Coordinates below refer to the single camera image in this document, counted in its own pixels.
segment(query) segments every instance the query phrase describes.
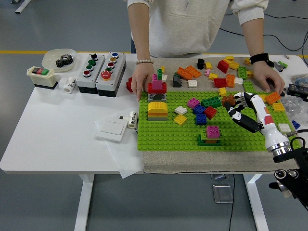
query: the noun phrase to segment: white table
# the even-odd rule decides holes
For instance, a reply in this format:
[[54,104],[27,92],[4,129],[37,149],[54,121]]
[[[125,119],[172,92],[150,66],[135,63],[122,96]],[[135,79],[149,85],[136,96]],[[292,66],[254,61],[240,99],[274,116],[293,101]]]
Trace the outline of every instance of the white table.
[[[88,55],[78,53],[74,68],[60,73],[61,76],[78,76]],[[289,67],[281,73],[286,86],[290,75],[308,72],[297,56],[290,56],[289,60],[282,55],[270,58],[289,63]],[[104,142],[96,140],[94,121],[119,110],[138,107],[136,96],[126,89],[126,82],[135,69],[136,55],[126,54],[126,60],[127,68],[115,98],[83,94],[77,87],[72,94],[65,94],[58,87],[54,90],[34,88],[0,162],[0,168],[6,173],[79,174],[84,183],[76,231],[86,229],[94,174],[119,174]],[[255,181],[260,176],[245,176],[250,199],[258,197]],[[251,201],[258,230],[268,230],[260,200]]]

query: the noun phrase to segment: green button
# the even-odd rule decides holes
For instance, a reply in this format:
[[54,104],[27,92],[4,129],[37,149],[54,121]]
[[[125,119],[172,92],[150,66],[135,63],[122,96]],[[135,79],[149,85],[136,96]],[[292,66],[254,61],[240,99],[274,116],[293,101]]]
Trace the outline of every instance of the green button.
[[43,69],[41,75],[47,75],[48,72],[49,72],[48,69]]

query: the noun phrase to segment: green lego baseplate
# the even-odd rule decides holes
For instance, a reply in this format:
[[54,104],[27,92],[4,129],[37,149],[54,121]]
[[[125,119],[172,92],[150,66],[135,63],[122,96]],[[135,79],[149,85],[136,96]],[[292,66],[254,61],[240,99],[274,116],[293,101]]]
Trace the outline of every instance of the green lego baseplate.
[[[138,125],[138,150],[140,151],[266,151],[264,147],[264,136],[260,132],[251,133],[241,126],[237,125],[230,118],[226,108],[217,107],[217,114],[207,125],[196,125],[196,115],[193,110],[187,106],[188,100],[196,98],[200,102],[211,97],[220,97],[218,92],[198,92],[198,91],[169,91],[167,92],[168,117],[167,121],[148,121],[148,94],[143,92],[139,107],[139,125]],[[178,125],[174,118],[178,115],[174,110],[183,106],[188,109],[184,114],[187,121]],[[266,103],[266,106],[273,117],[275,124],[291,123],[285,112],[275,112],[272,106]],[[246,108],[241,113],[256,120],[254,111]],[[198,136],[200,130],[206,126],[218,126],[223,136],[221,146],[198,146]],[[297,141],[294,142],[294,148],[300,147]]]

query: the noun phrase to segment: control box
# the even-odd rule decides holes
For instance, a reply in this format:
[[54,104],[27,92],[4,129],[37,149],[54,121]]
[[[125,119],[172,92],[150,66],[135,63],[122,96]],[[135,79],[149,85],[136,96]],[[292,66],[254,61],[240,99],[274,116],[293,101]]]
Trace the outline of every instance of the control box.
[[30,76],[34,86],[39,88],[54,89],[58,82],[53,69],[46,69],[33,66],[27,70],[27,76]]
[[308,97],[308,88],[295,84],[289,84],[287,94],[293,96],[299,96],[302,99],[306,99]]
[[97,94],[95,82],[104,63],[105,56],[97,54],[91,54],[85,61],[83,69],[76,79],[81,93]]
[[124,53],[110,52],[101,73],[96,80],[96,88],[101,96],[115,97],[119,89],[124,71],[126,58]]

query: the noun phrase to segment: bracelet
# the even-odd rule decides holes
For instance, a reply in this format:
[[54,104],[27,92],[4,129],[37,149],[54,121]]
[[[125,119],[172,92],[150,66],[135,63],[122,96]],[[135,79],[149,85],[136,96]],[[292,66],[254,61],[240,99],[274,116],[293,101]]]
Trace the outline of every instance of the bracelet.
[[136,62],[136,64],[142,64],[142,63],[154,63],[154,61],[151,59],[141,59]]

